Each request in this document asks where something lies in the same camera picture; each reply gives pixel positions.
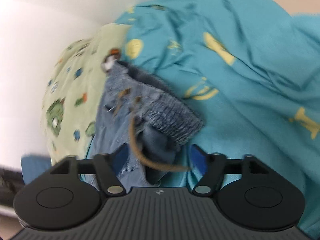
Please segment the light blue denim jeans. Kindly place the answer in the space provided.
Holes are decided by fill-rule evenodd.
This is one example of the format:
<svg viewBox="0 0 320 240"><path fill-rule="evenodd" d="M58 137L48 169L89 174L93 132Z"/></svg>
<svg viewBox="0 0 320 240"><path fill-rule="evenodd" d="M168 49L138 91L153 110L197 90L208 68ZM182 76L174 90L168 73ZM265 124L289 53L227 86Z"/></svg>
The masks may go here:
<svg viewBox="0 0 320 240"><path fill-rule="evenodd" d="M108 70L88 158L127 144L129 156L117 175L125 189L181 186L187 172L185 145L202 126L159 78L117 61Z"/></svg>

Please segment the blue quilted folding mattress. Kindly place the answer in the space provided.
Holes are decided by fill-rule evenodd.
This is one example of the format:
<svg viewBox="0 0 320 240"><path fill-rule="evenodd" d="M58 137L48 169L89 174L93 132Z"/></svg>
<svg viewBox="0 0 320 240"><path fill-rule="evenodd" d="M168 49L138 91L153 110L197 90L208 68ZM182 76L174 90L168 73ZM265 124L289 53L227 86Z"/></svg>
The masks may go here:
<svg viewBox="0 0 320 240"><path fill-rule="evenodd" d="M21 158L22 176L25 185L31 183L52 166L50 156L24 155Z"/></svg>

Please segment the green cartoon fleece blanket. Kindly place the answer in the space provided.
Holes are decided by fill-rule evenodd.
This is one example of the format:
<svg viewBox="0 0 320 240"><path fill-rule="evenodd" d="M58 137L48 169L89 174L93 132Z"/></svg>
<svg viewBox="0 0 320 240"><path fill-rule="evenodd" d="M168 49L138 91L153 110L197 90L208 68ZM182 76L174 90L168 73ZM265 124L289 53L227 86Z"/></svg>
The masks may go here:
<svg viewBox="0 0 320 240"><path fill-rule="evenodd" d="M52 164L69 155L86 157L107 78L101 64L112 49L123 47L129 28L107 24L60 55L42 100L41 126Z"/></svg>

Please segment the teal patterned bed sheet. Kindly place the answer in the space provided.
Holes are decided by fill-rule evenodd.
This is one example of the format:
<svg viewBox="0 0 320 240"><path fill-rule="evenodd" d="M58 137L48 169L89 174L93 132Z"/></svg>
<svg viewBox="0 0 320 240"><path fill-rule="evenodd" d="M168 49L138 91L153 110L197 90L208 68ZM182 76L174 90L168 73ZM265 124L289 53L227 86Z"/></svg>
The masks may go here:
<svg viewBox="0 0 320 240"><path fill-rule="evenodd" d="M257 156L303 192L299 227L319 238L319 15L273 0L151 0L129 24L125 59L157 75L204 120L208 153Z"/></svg>

